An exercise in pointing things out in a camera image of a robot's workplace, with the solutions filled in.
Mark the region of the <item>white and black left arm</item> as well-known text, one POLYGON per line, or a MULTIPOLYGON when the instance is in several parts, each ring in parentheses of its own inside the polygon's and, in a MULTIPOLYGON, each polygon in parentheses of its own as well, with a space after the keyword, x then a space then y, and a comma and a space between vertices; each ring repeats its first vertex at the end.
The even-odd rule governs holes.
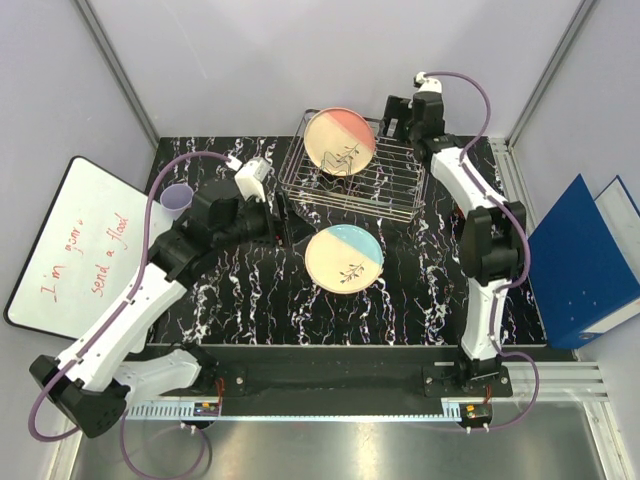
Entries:
POLYGON ((175 390, 196 396, 215 386, 217 361, 201 348, 185 345, 163 356, 130 361, 127 356, 149 327, 181 299, 226 248, 256 243, 289 247, 297 216, 285 195, 272 201, 243 196, 235 181, 212 181, 198 190, 171 228, 148 246, 121 297, 92 328, 58 356, 38 356, 29 371, 41 392, 28 427, 38 432, 39 407, 49 400, 89 438, 111 429, 125 411, 175 390))

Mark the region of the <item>pink and cream plate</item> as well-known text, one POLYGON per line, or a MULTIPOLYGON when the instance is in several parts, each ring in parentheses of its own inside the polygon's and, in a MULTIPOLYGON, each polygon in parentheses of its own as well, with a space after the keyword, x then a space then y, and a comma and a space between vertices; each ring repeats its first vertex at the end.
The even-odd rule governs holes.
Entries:
POLYGON ((309 159, 322 173, 348 177, 364 170, 376 150, 375 134, 358 113, 326 108, 308 121, 303 144, 309 159))

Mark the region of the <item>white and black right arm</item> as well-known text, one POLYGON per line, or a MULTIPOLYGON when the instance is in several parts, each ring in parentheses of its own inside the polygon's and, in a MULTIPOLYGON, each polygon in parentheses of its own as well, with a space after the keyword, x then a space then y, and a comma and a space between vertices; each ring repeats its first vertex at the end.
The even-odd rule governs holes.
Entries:
POLYGON ((435 91, 412 98, 389 96, 383 132, 409 146, 462 213, 459 261, 468 281, 468 307, 459 354, 453 367, 457 390, 476 396, 500 378, 499 339, 510 285, 524 275, 530 260, 525 246, 526 209, 509 202, 489 185, 464 152, 462 141, 445 132, 444 102, 435 91))

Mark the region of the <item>blue and cream plate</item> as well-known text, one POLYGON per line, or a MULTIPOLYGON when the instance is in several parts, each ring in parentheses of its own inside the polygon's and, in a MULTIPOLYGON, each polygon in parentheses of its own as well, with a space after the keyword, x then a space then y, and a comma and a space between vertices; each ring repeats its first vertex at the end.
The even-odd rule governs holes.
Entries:
POLYGON ((368 231, 355 225, 333 225, 313 235, 304 265, 313 282, 339 295, 358 293, 381 275, 384 254, 368 231))

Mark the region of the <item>lavender plastic cup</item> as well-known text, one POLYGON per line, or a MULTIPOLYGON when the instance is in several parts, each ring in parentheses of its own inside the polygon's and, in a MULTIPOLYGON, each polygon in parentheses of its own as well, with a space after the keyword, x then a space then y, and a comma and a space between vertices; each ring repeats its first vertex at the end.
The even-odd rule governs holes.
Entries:
POLYGON ((191 206, 193 196, 194 191, 188 184, 173 184, 161 193, 159 202, 171 218, 177 219, 191 206))

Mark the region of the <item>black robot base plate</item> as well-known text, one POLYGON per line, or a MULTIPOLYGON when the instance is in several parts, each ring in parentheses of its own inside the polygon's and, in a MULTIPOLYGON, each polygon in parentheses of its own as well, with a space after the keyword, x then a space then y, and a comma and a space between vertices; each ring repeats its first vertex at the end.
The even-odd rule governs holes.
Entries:
POLYGON ((499 359, 472 362, 458 347, 203 345, 230 395, 264 390, 403 389, 428 397, 508 398, 499 359))

